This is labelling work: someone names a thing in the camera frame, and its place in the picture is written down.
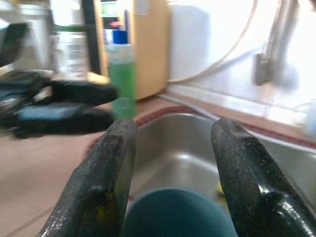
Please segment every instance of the sink basin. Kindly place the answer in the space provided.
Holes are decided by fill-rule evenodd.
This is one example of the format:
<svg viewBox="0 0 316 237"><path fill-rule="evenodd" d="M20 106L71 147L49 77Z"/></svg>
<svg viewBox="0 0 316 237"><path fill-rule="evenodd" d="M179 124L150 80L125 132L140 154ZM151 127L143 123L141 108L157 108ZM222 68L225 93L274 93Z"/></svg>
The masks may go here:
<svg viewBox="0 0 316 237"><path fill-rule="evenodd" d="M136 198L152 189L178 187L223 202L216 191L219 176L210 137L214 122L193 114L168 114L141 126L130 196ZM316 206L316 154L260 140Z"/></svg>

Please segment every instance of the teal bowl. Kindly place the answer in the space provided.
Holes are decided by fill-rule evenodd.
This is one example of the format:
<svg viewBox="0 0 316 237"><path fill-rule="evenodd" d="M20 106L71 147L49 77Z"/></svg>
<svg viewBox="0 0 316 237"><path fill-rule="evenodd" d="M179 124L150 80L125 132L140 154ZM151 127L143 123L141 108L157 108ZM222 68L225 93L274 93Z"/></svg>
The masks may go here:
<svg viewBox="0 0 316 237"><path fill-rule="evenodd" d="M122 237L238 237L227 212L194 191L159 189L131 206Z"/></svg>

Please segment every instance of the green bottle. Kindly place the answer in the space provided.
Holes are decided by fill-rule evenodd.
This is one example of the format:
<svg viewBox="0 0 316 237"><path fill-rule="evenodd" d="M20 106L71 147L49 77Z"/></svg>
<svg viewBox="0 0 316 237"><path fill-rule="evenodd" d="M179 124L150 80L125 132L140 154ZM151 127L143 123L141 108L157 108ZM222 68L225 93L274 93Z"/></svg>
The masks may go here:
<svg viewBox="0 0 316 237"><path fill-rule="evenodd" d="M127 43L126 31L114 30L113 42L106 46L110 81L118 90L112 111L116 119L133 117L136 114L134 47Z"/></svg>

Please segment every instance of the white hose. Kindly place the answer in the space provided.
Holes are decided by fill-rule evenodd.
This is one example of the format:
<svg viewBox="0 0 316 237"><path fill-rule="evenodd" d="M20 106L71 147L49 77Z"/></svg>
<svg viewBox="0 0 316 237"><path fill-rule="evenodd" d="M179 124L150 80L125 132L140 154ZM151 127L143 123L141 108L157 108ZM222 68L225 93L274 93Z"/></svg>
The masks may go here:
<svg viewBox="0 0 316 237"><path fill-rule="evenodd" d="M230 48L230 50L224 54L224 56L222 56L219 60L217 60L216 62L212 63L210 66L208 66L208 68L206 68L205 70L203 70L200 73L195 74L194 76L191 77L187 77L187 78L180 78L180 79L170 79L168 80L169 83L174 83L174 82L181 82L184 80L189 80L189 79L194 79L200 76L204 76L206 74L208 74L211 70L213 70L215 67L217 67L218 65L220 65L239 45L240 41L242 40L242 38L244 37L244 35L246 34L246 32L249 29L249 26L252 22L252 19L255 15L256 9L257 9L257 5L258 5L258 0L253 0L252 3L252 9L250 12L250 15L248 17L248 20L246 22L245 27L243 28L243 30L241 31L241 34L239 35L238 39L236 40L236 42L233 44L233 46Z"/></svg>

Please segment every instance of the faucet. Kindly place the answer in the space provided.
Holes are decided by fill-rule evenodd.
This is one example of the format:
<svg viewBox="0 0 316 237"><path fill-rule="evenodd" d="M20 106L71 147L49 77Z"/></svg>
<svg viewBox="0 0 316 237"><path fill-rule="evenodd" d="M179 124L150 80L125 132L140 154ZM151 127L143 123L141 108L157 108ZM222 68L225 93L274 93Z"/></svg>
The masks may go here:
<svg viewBox="0 0 316 237"><path fill-rule="evenodd" d="M282 71L284 59L299 4L297 0L279 0L268 40L261 53L256 54L254 83L263 85L275 81Z"/></svg>

